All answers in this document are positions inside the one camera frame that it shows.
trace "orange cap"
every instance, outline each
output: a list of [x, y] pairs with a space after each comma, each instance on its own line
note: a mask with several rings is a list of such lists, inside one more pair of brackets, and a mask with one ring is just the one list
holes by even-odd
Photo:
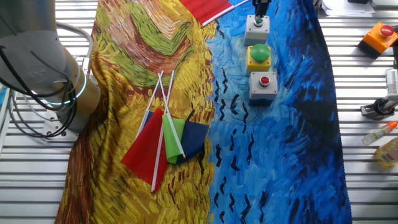
[[391, 130], [393, 130], [394, 128], [396, 128], [398, 126], [397, 121], [391, 121], [390, 123], [387, 124]]

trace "green button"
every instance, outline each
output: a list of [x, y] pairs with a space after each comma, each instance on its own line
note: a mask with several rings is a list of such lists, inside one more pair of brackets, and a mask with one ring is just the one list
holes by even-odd
[[254, 60], [263, 62], [269, 58], [271, 51], [265, 44], [256, 44], [251, 48], [250, 55]]

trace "flag pole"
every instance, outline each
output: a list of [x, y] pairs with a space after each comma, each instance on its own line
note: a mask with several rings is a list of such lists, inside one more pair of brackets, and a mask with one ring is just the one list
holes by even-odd
[[159, 86], [159, 83], [160, 83], [160, 80], [158, 80], [157, 83], [156, 83], [155, 90], [154, 90], [154, 92], [152, 93], [152, 96], [151, 96], [151, 98], [150, 98], [148, 107], [147, 107], [147, 109], [145, 110], [145, 114], [144, 114], [144, 117], [142, 118], [141, 124], [139, 125], [139, 129], [138, 129], [138, 132], [137, 132], [137, 135], [136, 135], [135, 140], [138, 138], [138, 135], [139, 135], [139, 134], [141, 133], [141, 131], [144, 129], [144, 125], [145, 125], [145, 122], [146, 122], [147, 117], [148, 117], [148, 114], [149, 114], [149, 108], [150, 108], [150, 106], [151, 106], [151, 104], [152, 104], [152, 102], [153, 102], [153, 100], [154, 100], [154, 98], [155, 98], [155, 93], [156, 93], [156, 91], [157, 91], [157, 87]]
[[[163, 98], [166, 98], [166, 96], [164, 94], [162, 80], [160, 81], [160, 89], [162, 90]], [[180, 153], [182, 154], [182, 157], [184, 159], [186, 159], [187, 157], [185, 156], [184, 150], [182, 149], [181, 142], [180, 142], [180, 139], [178, 138], [177, 131], [175, 130], [175, 127], [174, 127], [174, 124], [173, 124], [173, 120], [172, 120], [172, 117], [170, 115], [169, 106], [167, 106], [167, 104], [165, 104], [165, 111], [168, 112], [168, 113], [166, 113], [166, 117], [167, 117], [167, 119], [168, 119], [168, 121], [170, 123], [170, 126], [172, 128], [173, 137], [175, 139], [175, 142], [177, 143], [178, 149], [179, 149]]]
[[[166, 104], [169, 104], [171, 89], [173, 86], [173, 78], [174, 78], [174, 70], [172, 72], [172, 79], [170, 80], [169, 91], [167, 92], [167, 97], [165, 99]], [[154, 175], [152, 178], [152, 186], [150, 189], [150, 192], [152, 192], [152, 193], [155, 191], [155, 188], [156, 188], [157, 171], [159, 169], [159, 159], [160, 159], [160, 150], [162, 149], [162, 141], [163, 141], [163, 124], [162, 124], [162, 127], [160, 128], [159, 142], [157, 143], [155, 169], [154, 169]]]
[[219, 18], [220, 16], [226, 14], [227, 12], [231, 11], [232, 9], [234, 9], [234, 8], [240, 6], [240, 5], [242, 5], [243, 3], [246, 3], [246, 2], [248, 2], [248, 1], [249, 1], [249, 0], [244, 0], [243, 2], [240, 2], [240, 3], [238, 3], [238, 4], [235, 5], [235, 6], [230, 6], [230, 7], [226, 8], [225, 10], [221, 11], [221, 12], [218, 13], [217, 15], [215, 15], [215, 16], [213, 16], [212, 18], [210, 18], [210, 19], [208, 19], [207, 21], [205, 21], [205, 22], [202, 24], [202, 26], [203, 26], [203, 27], [206, 26], [207, 24], [213, 22], [213, 20]]

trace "green flag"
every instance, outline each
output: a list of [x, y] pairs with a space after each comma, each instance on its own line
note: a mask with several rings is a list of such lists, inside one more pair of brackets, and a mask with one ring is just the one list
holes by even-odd
[[164, 143], [166, 146], [167, 161], [171, 164], [177, 163], [178, 155], [181, 155], [181, 139], [182, 133], [184, 132], [185, 120], [172, 118], [175, 132], [178, 136], [178, 142], [173, 134], [172, 124], [170, 123], [170, 114], [164, 114], [163, 119], [163, 130], [164, 130]]

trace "white paper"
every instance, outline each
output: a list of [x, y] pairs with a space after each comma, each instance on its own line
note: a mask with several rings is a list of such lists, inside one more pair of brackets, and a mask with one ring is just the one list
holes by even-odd
[[370, 3], [350, 3], [348, 0], [323, 0], [322, 3], [322, 8], [328, 16], [372, 17], [374, 13]]

